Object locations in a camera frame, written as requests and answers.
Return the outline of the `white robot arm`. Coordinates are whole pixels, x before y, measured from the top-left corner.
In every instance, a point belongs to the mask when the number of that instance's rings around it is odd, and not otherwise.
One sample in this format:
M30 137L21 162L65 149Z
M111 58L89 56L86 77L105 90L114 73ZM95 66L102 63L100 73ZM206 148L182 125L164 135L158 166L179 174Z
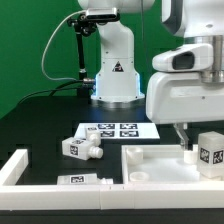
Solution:
M162 0L162 23L184 44L155 56L147 93L134 68L134 36L118 15L149 9L155 0L78 0L97 24L101 69L92 100L109 106L146 101L156 124L172 124L184 148L184 125L224 120L224 0Z

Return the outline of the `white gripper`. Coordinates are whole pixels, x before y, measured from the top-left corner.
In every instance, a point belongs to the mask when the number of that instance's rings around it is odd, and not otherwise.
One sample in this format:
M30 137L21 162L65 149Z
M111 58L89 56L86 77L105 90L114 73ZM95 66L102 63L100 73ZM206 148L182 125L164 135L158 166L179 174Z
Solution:
M157 72L149 80L146 115L155 124L174 124L188 149L187 124L224 120L224 84L206 84L198 72Z

